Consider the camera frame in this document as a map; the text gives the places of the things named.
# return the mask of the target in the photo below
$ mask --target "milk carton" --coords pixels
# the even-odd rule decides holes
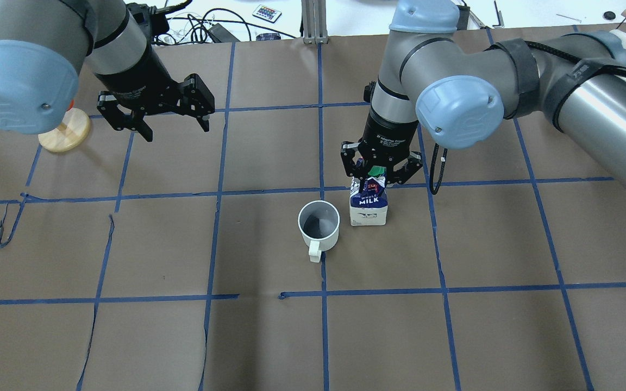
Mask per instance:
[[[354,178],[349,193],[349,217],[352,226],[385,225],[388,198],[385,193],[385,169],[374,167],[361,186]]]

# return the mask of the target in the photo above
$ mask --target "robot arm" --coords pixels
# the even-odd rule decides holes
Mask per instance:
[[[363,137],[342,144],[347,175],[363,180],[380,166],[390,183],[407,181],[420,167],[409,151],[418,122],[436,143],[462,149],[489,137],[502,119],[540,110],[626,187],[623,40],[574,33],[465,54],[450,39],[458,17],[449,0],[398,2]],[[352,161],[356,151],[361,164]]]
[[[151,141],[144,116],[172,111],[209,130],[213,94],[196,74],[171,79],[122,0],[0,0],[0,129],[59,125],[84,60],[108,88],[98,109],[114,129]]]

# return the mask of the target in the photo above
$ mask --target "mug handle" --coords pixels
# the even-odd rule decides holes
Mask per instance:
[[[311,262],[320,263],[320,242],[318,240],[311,240],[311,245],[308,247],[308,256],[311,257]]]

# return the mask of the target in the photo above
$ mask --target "wooden coaster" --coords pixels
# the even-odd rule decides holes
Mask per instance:
[[[47,133],[38,134],[37,140],[51,153],[63,153],[81,144],[91,129],[91,119],[83,110],[71,108],[64,114],[62,123]]]

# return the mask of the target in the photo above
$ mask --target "white mug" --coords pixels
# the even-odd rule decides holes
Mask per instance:
[[[311,262],[320,262],[323,251],[330,250],[340,235],[340,213],[327,201],[312,201],[298,213],[298,230],[308,246]]]

